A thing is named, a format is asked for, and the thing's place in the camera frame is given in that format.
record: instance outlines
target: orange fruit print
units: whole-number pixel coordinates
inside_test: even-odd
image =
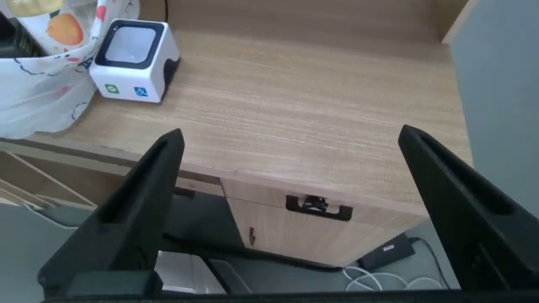
[[[63,45],[78,45],[84,33],[77,19],[70,13],[61,13],[49,21],[47,34]]]

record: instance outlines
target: desk surface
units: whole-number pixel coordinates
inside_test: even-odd
[[[142,17],[163,19],[149,3]],[[180,128],[184,170],[425,214],[401,127],[472,161],[430,3],[170,1],[182,63],[163,103],[96,96],[70,130],[32,140],[138,159]]]

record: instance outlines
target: plastic bag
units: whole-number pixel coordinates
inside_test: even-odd
[[[106,30],[113,19],[138,18],[140,3],[98,0],[93,13],[91,29],[83,29],[87,42],[81,42],[77,49],[40,58],[0,59],[0,137],[21,139],[37,131],[65,130],[88,107],[95,92],[88,69]],[[50,17],[62,14],[61,8]],[[21,23],[28,26],[29,19],[40,17],[24,18]]]

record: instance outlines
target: wooden desk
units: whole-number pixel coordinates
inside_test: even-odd
[[[161,105],[96,95],[70,130],[2,149],[92,208],[100,196],[59,172],[112,180],[180,128],[178,186],[226,195],[246,247],[346,265],[427,217],[397,144],[404,124],[472,161],[436,3],[170,1],[182,63]],[[142,6],[142,18],[163,19],[160,2]],[[41,187],[24,192],[54,205],[69,199]],[[285,208],[287,195],[307,194],[353,207],[352,220]]]

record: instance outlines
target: white box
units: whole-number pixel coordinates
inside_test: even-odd
[[[160,103],[179,65],[168,24],[116,19],[90,67],[106,98]]]

